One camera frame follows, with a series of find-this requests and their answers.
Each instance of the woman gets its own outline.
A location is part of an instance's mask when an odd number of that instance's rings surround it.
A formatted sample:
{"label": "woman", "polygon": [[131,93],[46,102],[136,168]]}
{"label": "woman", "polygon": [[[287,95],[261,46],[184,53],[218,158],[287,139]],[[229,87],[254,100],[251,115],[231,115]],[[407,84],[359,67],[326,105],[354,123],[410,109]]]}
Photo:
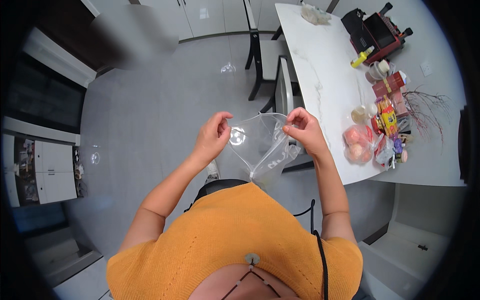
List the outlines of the woman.
{"label": "woman", "polygon": [[[201,197],[163,232],[187,185],[227,144],[232,117],[215,113],[201,127],[192,154],[140,205],[119,252],[108,261],[107,281],[116,300],[324,298],[317,238],[253,183]],[[351,299],[360,284],[362,256],[318,120],[296,108],[283,130],[314,161],[328,298]]]}

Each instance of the necklace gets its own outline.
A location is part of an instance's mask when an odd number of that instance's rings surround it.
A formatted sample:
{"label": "necklace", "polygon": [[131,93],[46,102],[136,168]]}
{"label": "necklace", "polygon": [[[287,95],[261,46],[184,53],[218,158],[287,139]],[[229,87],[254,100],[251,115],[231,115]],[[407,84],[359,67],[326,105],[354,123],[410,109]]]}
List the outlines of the necklace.
{"label": "necklace", "polygon": [[249,266],[248,266],[249,271],[248,271],[247,273],[245,273],[245,275],[243,275],[242,278],[240,278],[239,281],[237,281],[237,284],[236,284],[234,287],[232,287],[232,289],[222,298],[222,300],[226,299],[226,298],[230,295],[230,293],[232,293],[233,290],[236,289],[236,288],[240,285],[241,281],[244,280],[245,277],[248,276],[248,274],[254,274],[254,275],[257,276],[258,278],[260,278],[260,279],[263,281],[263,283],[265,283],[266,286],[268,286],[279,298],[281,298],[281,296],[276,292],[276,290],[273,288],[273,286],[271,286],[271,285],[268,283],[268,281],[266,281],[265,279],[263,279],[260,275],[258,275],[258,274],[253,270],[253,267],[255,266],[255,264],[257,264],[257,263],[260,261],[260,258],[258,257],[258,255],[255,254],[255,253],[249,253],[249,254],[247,254],[247,255],[245,256],[245,259],[247,260],[247,262],[249,261],[249,259],[251,259],[250,264],[249,264]]}

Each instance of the plastic bag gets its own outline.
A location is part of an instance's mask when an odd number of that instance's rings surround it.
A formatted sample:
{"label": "plastic bag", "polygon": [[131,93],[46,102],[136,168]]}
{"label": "plastic bag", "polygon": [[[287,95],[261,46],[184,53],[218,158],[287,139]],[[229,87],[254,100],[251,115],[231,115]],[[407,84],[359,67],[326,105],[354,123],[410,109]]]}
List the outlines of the plastic bag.
{"label": "plastic bag", "polygon": [[378,148],[375,151],[375,161],[381,165],[385,165],[388,169],[388,160],[395,154],[394,143],[383,133],[378,138]]}
{"label": "plastic bag", "polygon": [[343,132],[343,152],[351,162],[364,164],[372,159],[374,142],[370,127],[366,125],[352,125]]}
{"label": "plastic bag", "polygon": [[315,6],[302,2],[301,16],[314,25],[327,24],[332,16]]}
{"label": "plastic bag", "polygon": [[282,130],[286,120],[285,115],[266,113],[231,126],[229,148],[243,161],[240,168],[250,181],[262,188],[278,180],[285,165],[300,151],[289,145]]}

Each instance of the jar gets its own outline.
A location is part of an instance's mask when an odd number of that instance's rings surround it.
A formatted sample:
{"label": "jar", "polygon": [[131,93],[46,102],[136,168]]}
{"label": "jar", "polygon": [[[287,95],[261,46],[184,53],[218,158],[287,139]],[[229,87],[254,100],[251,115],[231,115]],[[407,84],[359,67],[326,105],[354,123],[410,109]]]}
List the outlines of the jar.
{"label": "jar", "polygon": [[374,103],[359,105],[353,109],[351,116],[356,124],[363,124],[365,120],[373,118],[378,113],[378,108]]}
{"label": "jar", "polygon": [[377,81],[386,78],[389,70],[390,67],[386,60],[374,61],[370,64],[368,71],[365,72],[365,78],[367,78],[369,83],[375,84]]}

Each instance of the electrical outlet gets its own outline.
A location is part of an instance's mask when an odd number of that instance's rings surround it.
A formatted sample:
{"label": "electrical outlet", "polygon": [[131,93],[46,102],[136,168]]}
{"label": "electrical outlet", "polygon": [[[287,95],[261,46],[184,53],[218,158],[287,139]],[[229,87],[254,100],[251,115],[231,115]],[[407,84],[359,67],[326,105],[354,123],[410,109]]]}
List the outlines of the electrical outlet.
{"label": "electrical outlet", "polygon": [[430,65],[429,61],[425,61],[420,64],[421,71],[423,72],[423,76],[427,77],[428,75],[432,74],[432,66]]}

